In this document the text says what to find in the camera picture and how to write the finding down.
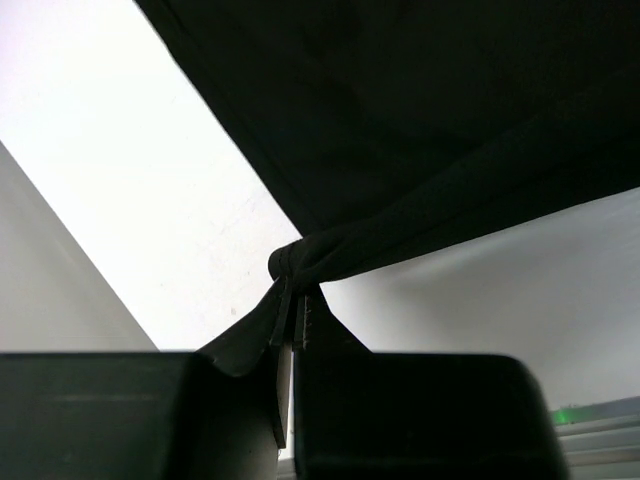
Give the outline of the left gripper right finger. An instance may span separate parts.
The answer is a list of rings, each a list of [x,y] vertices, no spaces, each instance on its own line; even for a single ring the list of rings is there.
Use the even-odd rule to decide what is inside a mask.
[[[296,297],[293,351],[314,355],[370,352],[332,313],[319,286],[311,287]]]

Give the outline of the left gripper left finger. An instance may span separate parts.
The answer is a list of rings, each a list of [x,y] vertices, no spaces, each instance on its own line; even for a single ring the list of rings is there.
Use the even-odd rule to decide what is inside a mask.
[[[229,377],[265,370],[274,438],[276,445],[284,448],[291,384],[291,282],[274,281],[253,310],[199,352]]]

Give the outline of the black t shirt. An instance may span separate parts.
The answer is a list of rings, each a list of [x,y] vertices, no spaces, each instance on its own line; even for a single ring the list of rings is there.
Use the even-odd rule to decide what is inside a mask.
[[[300,232],[295,290],[639,184],[635,1],[143,1]]]

